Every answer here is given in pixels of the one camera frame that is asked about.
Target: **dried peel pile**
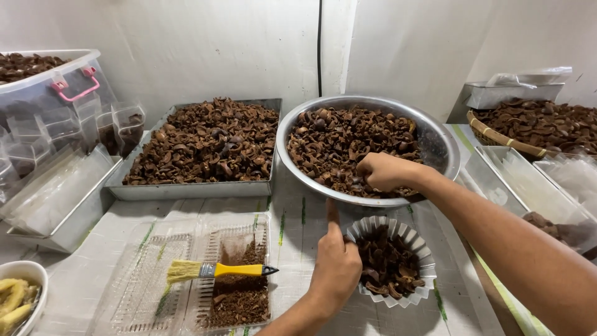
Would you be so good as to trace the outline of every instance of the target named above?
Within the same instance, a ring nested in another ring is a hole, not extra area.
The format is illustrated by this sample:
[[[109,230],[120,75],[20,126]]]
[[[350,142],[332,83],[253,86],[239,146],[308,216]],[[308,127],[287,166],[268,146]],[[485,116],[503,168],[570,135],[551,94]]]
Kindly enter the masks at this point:
[[[0,280],[0,335],[10,335],[32,311],[38,286],[21,279]]]
[[[595,228],[597,224],[590,219],[578,224],[554,224],[535,211],[524,215],[522,219],[535,225],[543,232],[575,251],[578,250],[577,246],[582,245],[587,239],[596,234]],[[588,260],[597,258],[597,246],[589,249],[582,256]]]
[[[0,54],[0,85],[23,80],[70,62],[59,57],[23,56],[19,53]]]
[[[244,253],[230,256],[227,265],[260,265],[265,263],[265,245],[253,240]],[[216,279],[207,328],[252,325],[271,317],[267,294],[267,277],[222,276]]]
[[[425,281],[418,273],[418,257],[404,245],[399,236],[390,239],[388,226],[378,227],[371,236],[356,240],[363,262],[361,283],[375,294],[390,295],[398,300],[414,293]]]
[[[358,176],[356,165],[369,152],[385,152],[423,163],[413,120],[382,115],[358,106],[301,113],[292,127],[288,154],[308,177],[348,195],[397,198],[416,194],[409,188],[384,193]]]
[[[122,184],[267,180],[278,117],[229,98],[179,108],[152,132]]]
[[[597,108],[514,99],[475,117],[514,140],[549,151],[597,155]]]

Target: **plastic storage box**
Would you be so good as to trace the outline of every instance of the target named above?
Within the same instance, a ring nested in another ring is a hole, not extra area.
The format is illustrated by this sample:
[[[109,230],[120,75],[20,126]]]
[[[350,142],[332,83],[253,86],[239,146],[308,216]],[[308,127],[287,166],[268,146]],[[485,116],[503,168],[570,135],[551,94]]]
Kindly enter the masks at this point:
[[[0,85],[0,125],[6,127],[7,115],[43,113],[62,107],[90,92],[100,96],[101,103],[116,102],[116,97],[97,62],[96,49],[3,51],[2,54],[20,53],[24,56],[57,56],[72,61],[41,74],[20,81]]]

